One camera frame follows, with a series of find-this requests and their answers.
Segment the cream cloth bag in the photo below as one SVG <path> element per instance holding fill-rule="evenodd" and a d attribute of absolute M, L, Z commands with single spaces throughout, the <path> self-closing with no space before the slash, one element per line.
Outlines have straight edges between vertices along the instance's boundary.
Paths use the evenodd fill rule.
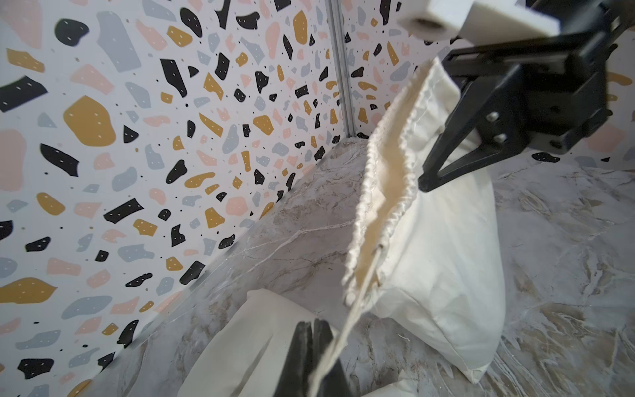
<path fill-rule="evenodd" d="M 506 313 L 494 188 L 478 170 L 431 192 L 423 163 L 460 90 L 439 59 L 418 66 L 370 135 L 342 279 L 360 317 L 390 318 L 477 383 L 494 359 Z"/>

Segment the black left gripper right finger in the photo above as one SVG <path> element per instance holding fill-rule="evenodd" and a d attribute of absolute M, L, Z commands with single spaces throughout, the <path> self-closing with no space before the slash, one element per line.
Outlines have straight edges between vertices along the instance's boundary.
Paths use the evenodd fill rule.
<path fill-rule="evenodd" d="M 329 360 L 333 358 L 333 355 L 327 352 L 333 341 L 334 336 L 330 324 L 326 320 L 316 319 L 313 325 L 312 380 L 316 381 L 318 397 L 345 397 L 352 395 L 347 376 L 338 358 L 325 372 L 322 372 L 321 375 L 318 374 L 318 365 L 328 364 Z"/>

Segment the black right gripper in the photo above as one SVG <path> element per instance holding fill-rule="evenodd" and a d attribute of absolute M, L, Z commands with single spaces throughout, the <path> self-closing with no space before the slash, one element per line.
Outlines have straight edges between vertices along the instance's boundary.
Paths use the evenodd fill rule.
<path fill-rule="evenodd" d="M 608 118 L 606 62 L 620 34 L 618 1 L 533 1 L 557 18 L 555 37 L 451 51 L 443 66 L 461 99 L 423 164 L 431 192 L 519 155 L 564 154 Z"/>

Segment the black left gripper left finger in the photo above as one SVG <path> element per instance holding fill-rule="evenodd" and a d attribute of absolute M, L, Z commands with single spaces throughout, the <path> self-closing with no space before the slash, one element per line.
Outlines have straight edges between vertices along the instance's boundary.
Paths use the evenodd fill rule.
<path fill-rule="evenodd" d="M 305 397 L 313 371 L 314 342 L 311 322 L 299 322 L 289 345 L 274 397 Z"/>

